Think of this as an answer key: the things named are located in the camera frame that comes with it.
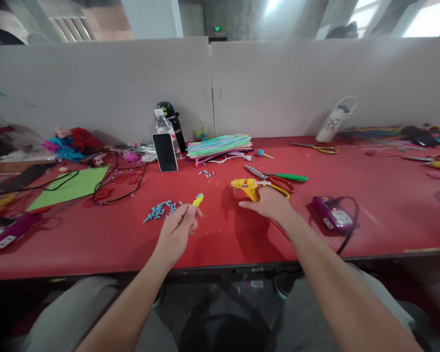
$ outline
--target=hand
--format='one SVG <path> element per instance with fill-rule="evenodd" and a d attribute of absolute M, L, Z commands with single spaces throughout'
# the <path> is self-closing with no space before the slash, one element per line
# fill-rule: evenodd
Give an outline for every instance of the hand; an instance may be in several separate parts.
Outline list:
<path fill-rule="evenodd" d="M 258 202 L 241 201 L 240 207 L 251 209 L 262 216 L 271 218 L 280 223 L 280 220 L 291 213 L 294 213 L 288 199 L 282 193 L 270 187 L 260 187 L 256 191 L 259 192 L 260 200 Z"/>
<path fill-rule="evenodd" d="M 184 203 L 169 215 L 161 228 L 153 256 L 158 256 L 173 267 L 184 253 L 187 240 L 197 229 L 196 217 L 203 217 L 199 208 Z"/>

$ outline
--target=wire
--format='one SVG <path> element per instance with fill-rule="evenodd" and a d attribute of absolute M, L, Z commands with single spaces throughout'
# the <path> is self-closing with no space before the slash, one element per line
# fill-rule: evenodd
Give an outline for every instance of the wire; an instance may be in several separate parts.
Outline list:
<path fill-rule="evenodd" d="M 116 201 L 118 201 L 118 200 L 121 200 L 121 199 L 127 198 L 127 197 L 131 196 L 132 194 L 134 194 L 135 192 L 137 192 L 138 189 L 140 188 L 141 184 L 142 184 L 143 177 L 145 176 L 145 173 L 146 173 L 146 171 L 147 171 L 147 166 L 148 166 L 148 163 L 145 163 L 145 164 L 142 164 L 142 165 L 139 165 L 139 166 L 136 166 L 136 167 L 131 167 L 131 168 L 118 168 L 118 165 L 119 165 L 119 153 L 118 153 L 118 152 L 115 152 L 115 151 L 101 152 L 101 153 L 95 154 L 95 155 L 93 155 L 93 157 L 91 158 L 91 160 L 92 160 L 94 157 L 96 157 L 96 156 L 98 156 L 98 155 L 100 155 L 100 154 L 105 154 L 105 153 L 115 153 L 115 154 L 116 154 L 116 166 L 111 167 L 112 169 L 108 172 L 107 176 L 106 176 L 104 179 L 102 179 L 100 182 L 98 182 L 98 184 L 94 187 L 94 192 L 93 192 L 93 195 L 91 196 L 91 200 L 92 200 L 93 204 L 95 204 L 95 205 L 103 205 L 103 204 L 107 204 L 107 203 L 113 203 L 113 202 L 116 202 Z M 140 180 L 139 180 L 139 182 L 138 182 L 138 184 L 137 184 L 137 187 L 136 187 L 133 191 L 127 193 L 126 195 L 124 195 L 124 196 L 122 196 L 122 197 L 116 198 L 116 199 L 105 200 L 105 201 L 101 201 L 101 202 L 97 202 L 97 201 L 95 200 L 96 192 L 100 189 L 100 186 L 101 186 L 101 185 L 102 185 L 107 179 L 109 179 L 109 178 L 111 177 L 111 175 L 112 175 L 112 173 L 114 172 L 114 170 L 116 170 L 116 169 L 117 169 L 118 171 L 119 171 L 119 170 L 129 170 L 129 169 L 130 169 L 130 170 L 133 170 L 133 169 L 138 169 L 138 168 L 141 168 L 141 167 L 144 167 L 144 166 L 145 166 L 145 168 L 143 169 L 142 177 L 140 178 Z"/>
<path fill-rule="evenodd" d="M 355 213 L 354 213 L 353 218 L 352 218 L 352 227 L 349 230 L 349 232 L 346 234 L 346 238 L 344 239 L 344 242 L 342 242 L 341 246 L 337 250 L 337 252 L 336 252 L 337 255 L 341 255 L 342 251 L 344 250 L 344 248 L 347 246 L 347 244 L 351 240 L 351 237 L 353 235 L 355 227 L 357 226 L 358 214 L 360 213 L 360 206 L 358 205 L 357 201 L 354 198 L 349 197 L 349 196 L 342 196 L 342 197 L 338 197 L 336 199 L 333 199 L 332 201 L 329 202 L 331 204 L 328 203 L 328 206 L 330 206 L 330 207 L 337 207 L 339 205 L 339 203 L 341 202 L 341 200 L 343 200 L 345 198 L 350 199 L 350 200 L 352 200 L 354 202 L 354 204 L 355 204 Z"/>
<path fill-rule="evenodd" d="M 53 180 L 51 180 L 51 181 L 49 181 L 49 182 L 43 183 L 42 185 L 39 185 L 39 186 L 35 186 L 35 187 L 25 187 L 25 188 L 18 188 L 18 189 L 14 189 L 14 190 L 12 190 L 12 191 L 0 192 L 0 196 L 6 195 L 6 194 L 9 194 L 9 193 L 24 192 L 24 191 L 33 191 L 33 190 L 36 190 L 36 189 L 42 189 L 42 190 L 44 190 L 44 191 L 57 191 L 59 188 L 61 188 L 63 185 L 65 185 L 67 182 L 69 182 L 71 179 L 73 179 L 74 177 L 76 177 L 76 176 L 79 174 L 79 172 L 80 172 L 80 171 L 78 171 L 78 170 L 72 171 L 72 172 L 70 172 L 70 173 L 68 173 L 68 174 L 65 174 L 65 175 L 62 175 L 62 176 L 60 176 L 60 177 L 58 177 L 58 178 L 55 178 L 55 179 L 53 179 Z M 55 182 L 55 181 L 58 181 L 58 180 L 60 180 L 60 179 L 67 178 L 67 177 L 69 177 L 69 176 L 70 176 L 71 174 L 73 174 L 73 173 L 75 173 L 75 174 L 74 174 L 72 177 L 70 177 L 69 179 L 65 180 L 64 182 L 62 182 L 60 185 L 58 185 L 58 186 L 55 187 L 55 188 L 50 189 L 50 188 L 45 188 L 45 187 L 44 187 L 44 186 L 47 186 L 48 184 L 53 183 L 53 182 Z"/>
<path fill-rule="evenodd" d="M 116 151 L 107 151 L 107 152 L 101 152 L 101 153 L 98 153 L 98 154 L 92 155 L 91 158 L 88 160 L 88 164 L 89 164 L 91 167 L 93 167 L 93 166 L 92 166 L 92 165 L 93 165 L 93 164 L 92 164 L 92 160 L 93 160 L 95 157 L 97 157 L 98 155 L 101 155 L 101 154 L 108 154 L 108 153 L 114 153 L 114 154 L 116 154 L 116 166 L 112 167 L 112 166 L 110 166 L 110 165 L 107 165 L 107 166 L 110 168 L 109 173 L 107 174 L 107 176 L 106 176 L 102 181 L 98 182 L 98 184 L 95 186 L 95 188 L 94 188 L 94 192 L 93 192 L 93 195 L 92 195 L 92 197 L 91 197 L 91 200 L 92 200 L 93 203 L 96 204 L 96 205 L 102 205 L 102 204 L 106 204 L 106 203 L 113 203 L 113 202 L 116 202 L 116 201 L 118 201 L 118 200 L 121 200 L 121 199 L 124 199 L 124 198 L 126 198 L 126 197 L 131 196 L 132 194 L 134 194 L 134 193 L 140 188 L 140 186 L 141 186 L 141 184 L 142 184 L 143 176 L 145 175 L 145 172 L 147 171 L 148 163 L 145 163 L 145 164 L 142 164 L 142 165 L 138 165 L 138 166 L 135 166 L 135 167 L 131 167 L 131 168 L 118 168 L 118 166 L 119 166 L 119 153 L 116 152 Z M 143 173 L 142 173 L 142 177 L 140 178 L 140 180 L 139 180 L 139 182 L 138 182 L 138 184 L 137 184 L 137 187 L 136 187 L 133 191 L 127 193 L 126 195 L 124 195 L 124 196 L 122 196 L 122 197 L 116 198 L 116 199 L 106 200 L 106 201 L 103 201 L 103 202 L 96 202 L 96 201 L 94 200 L 94 197 L 95 197 L 95 195 L 96 195 L 96 192 L 97 192 L 99 189 L 101 189 L 101 188 L 100 188 L 101 184 L 102 184 L 104 181 L 106 181 L 106 180 L 112 175 L 112 173 L 113 173 L 116 169 L 117 169 L 118 171 L 119 171 L 119 170 L 133 170 L 133 169 L 138 169 L 138 168 L 142 168 L 142 167 L 145 167 L 144 170 L 143 170 Z M 60 176 L 60 177 L 58 177 L 58 178 L 55 178 L 55 179 L 53 179 L 53 180 L 51 180 L 51 181 L 49 181 L 49 182 L 43 183 L 42 185 L 39 185 L 39 186 L 35 186 L 35 187 L 25 187 L 25 188 L 14 189 L 14 190 L 12 190 L 12 191 L 0 192 L 0 196 L 6 195 L 6 194 L 9 194 L 9 193 L 25 192 L 25 191 L 33 191 L 33 190 L 37 190 L 37 189 L 40 189 L 40 190 L 43 190 L 43 191 L 57 191 L 57 190 L 58 190 L 59 188 L 61 188 L 64 184 L 66 184 L 66 183 L 69 182 L 71 179 L 73 179 L 74 177 L 76 177 L 76 176 L 79 174 L 79 172 L 80 172 L 79 170 L 72 171 L 72 172 L 70 172 L 70 173 L 68 173 L 68 174 L 65 174 L 65 175 L 62 175 L 62 176 Z M 57 187 L 55 187 L 55 188 L 45 188 L 45 186 L 47 186 L 47 185 L 49 185 L 49 184 L 51 184 L 51 183 L 53 183 L 53 182 L 55 182 L 55 181 L 58 181 L 58 180 L 60 180 L 60 179 L 64 179 L 64 178 L 67 178 L 67 179 L 66 179 L 64 182 L 62 182 L 60 185 L 58 185 Z"/>

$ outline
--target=orange scissors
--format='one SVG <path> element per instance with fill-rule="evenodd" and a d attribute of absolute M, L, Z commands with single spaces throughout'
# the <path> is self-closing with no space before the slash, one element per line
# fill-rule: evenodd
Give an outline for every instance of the orange scissors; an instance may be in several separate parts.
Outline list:
<path fill-rule="evenodd" d="M 298 145 L 301 147 L 317 149 L 319 152 L 324 154 L 337 154 L 339 149 L 329 143 L 317 143 L 317 144 L 301 144 L 301 143 L 290 143 L 293 145 Z"/>

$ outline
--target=power cord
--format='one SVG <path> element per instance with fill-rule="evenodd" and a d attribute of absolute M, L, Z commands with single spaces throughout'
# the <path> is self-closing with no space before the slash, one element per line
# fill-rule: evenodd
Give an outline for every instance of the power cord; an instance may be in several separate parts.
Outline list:
<path fill-rule="evenodd" d="M 347 244 L 351 240 L 351 237 L 353 235 L 355 227 L 357 226 L 357 219 L 358 219 L 358 214 L 360 213 L 360 206 L 358 205 L 357 201 L 354 198 L 349 197 L 349 196 L 337 197 L 336 199 L 333 199 L 330 202 L 326 203 L 329 208 L 337 208 L 339 206 L 339 203 L 343 199 L 345 199 L 345 198 L 350 199 L 350 200 L 352 200 L 354 202 L 354 204 L 355 204 L 355 213 L 354 213 L 353 218 L 352 218 L 352 227 L 348 231 L 348 233 L 346 234 L 346 238 L 344 239 L 344 242 L 342 242 L 341 246 L 337 250 L 337 252 L 336 252 L 337 255 L 340 255 L 342 253 L 344 248 L 347 246 Z"/>

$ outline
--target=black thermos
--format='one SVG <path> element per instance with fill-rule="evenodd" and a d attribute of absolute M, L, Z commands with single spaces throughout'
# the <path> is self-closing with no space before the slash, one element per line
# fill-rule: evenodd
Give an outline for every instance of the black thermos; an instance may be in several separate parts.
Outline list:
<path fill-rule="evenodd" d="M 186 151 L 186 142 L 184 142 L 184 136 L 182 135 L 181 124 L 179 123 L 179 112 L 175 112 L 175 108 L 170 102 L 160 102 L 156 106 L 157 109 L 162 109 L 165 112 L 165 117 L 170 120 L 175 130 L 177 143 L 181 153 Z"/>

